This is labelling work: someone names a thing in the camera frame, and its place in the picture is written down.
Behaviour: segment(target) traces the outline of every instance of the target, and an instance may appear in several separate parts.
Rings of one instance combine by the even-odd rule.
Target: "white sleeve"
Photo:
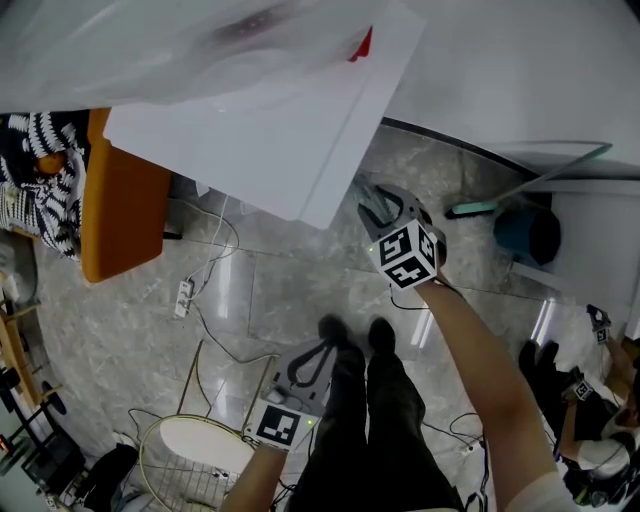
[[[558,472],[541,476],[525,487],[505,512],[577,512],[578,505]]]
[[[581,469],[597,469],[599,474],[613,476],[629,464],[629,454],[613,439],[582,441],[576,462]]]

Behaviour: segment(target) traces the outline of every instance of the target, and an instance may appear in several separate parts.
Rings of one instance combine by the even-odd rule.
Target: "orange chair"
[[[82,202],[82,272],[104,281],[162,253],[171,171],[114,148],[103,136],[111,109],[89,116],[91,156]]]

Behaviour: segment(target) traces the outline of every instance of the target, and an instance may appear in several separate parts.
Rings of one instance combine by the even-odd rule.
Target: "person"
[[[640,448],[636,399],[640,393],[640,375],[619,342],[609,337],[606,347],[629,389],[626,404],[620,406],[595,392],[585,401],[578,400],[573,386],[569,385],[568,374],[555,368],[557,343],[544,347],[537,365],[535,343],[527,342],[520,355],[521,369],[559,439],[559,454],[574,463],[570,467],[590,471],[598,480],[611,479],[628,468],[632,454]]]
[[[428,282],[415,289],[430,307],[482,422],[497,509],[575,511],[558,474],[536,401],[504,343],[449,285]],[[321,336],[338,338],[338,356],[315,450],[288,510],[462,510],[455,489],[438,469],[422,437],[424,403],[394,353],[391,326],[377,320],[369,332],[374,355],[366,393],[368,444],[364,357],[345,340],[342,325],[325,321],[319,330]],[[286,456],[261,445],[223,502],[222,512],[268,510]]]

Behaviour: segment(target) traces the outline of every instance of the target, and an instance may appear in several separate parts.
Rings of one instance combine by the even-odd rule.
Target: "red object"
[[[372,37],[373,37],[373,27],[369,29],[369,32],[367,32],[367,37],[364,38],[364,41],[362,41],[360,48],[358,48],[358,51],[353,55],[353,57],[349,59],[349,62],[355,62],[358,60],[359,57],[369,56],[369,51],[371,50]]]

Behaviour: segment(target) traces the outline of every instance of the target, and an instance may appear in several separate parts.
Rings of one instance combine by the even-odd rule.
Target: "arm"
[[[220,511],[268,511],[286,460],[287,452],[261,444],[222,503]]]
[[[562,426],[562,435],[560,436],[560,455],[578,462],[578,454],[582,442],[576,441],[576,412],[578,411],[578,403],[574,400],[567,407],[564,416],[564,425]]]
[[[480,416],[498,509],[504,510],[528,484],[557,470],[535,399],[504,343],[462,297],[433,283],[416,290],[429,305]]]
[[[633,367],[631,358],[622,348],[622,344],[613,338],[609,337],[606,345],[609,354],[611,354],[613,366],[618,370],[622,381],[631,389],[633,387],[633,379],[636,376],[636,369]]]

